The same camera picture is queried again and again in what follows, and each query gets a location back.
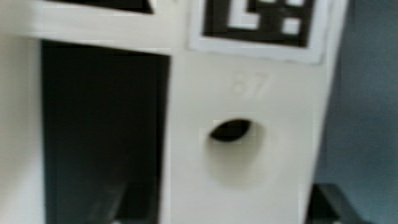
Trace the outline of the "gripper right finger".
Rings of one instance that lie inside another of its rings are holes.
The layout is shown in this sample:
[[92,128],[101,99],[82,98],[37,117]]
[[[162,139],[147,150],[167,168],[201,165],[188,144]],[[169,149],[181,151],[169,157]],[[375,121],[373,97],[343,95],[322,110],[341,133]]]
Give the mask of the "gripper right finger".
[[366,221],[339,187],[334,184],[315,184],[304,224],[373,224]]

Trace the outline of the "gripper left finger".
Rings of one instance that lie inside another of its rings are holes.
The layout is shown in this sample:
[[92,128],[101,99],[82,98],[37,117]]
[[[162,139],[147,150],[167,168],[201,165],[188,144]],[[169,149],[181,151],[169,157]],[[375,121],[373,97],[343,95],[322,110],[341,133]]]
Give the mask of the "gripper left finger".
[[139,221],[147,216],[146,184],[132,181],[105,187],[87,217],[87,224]]

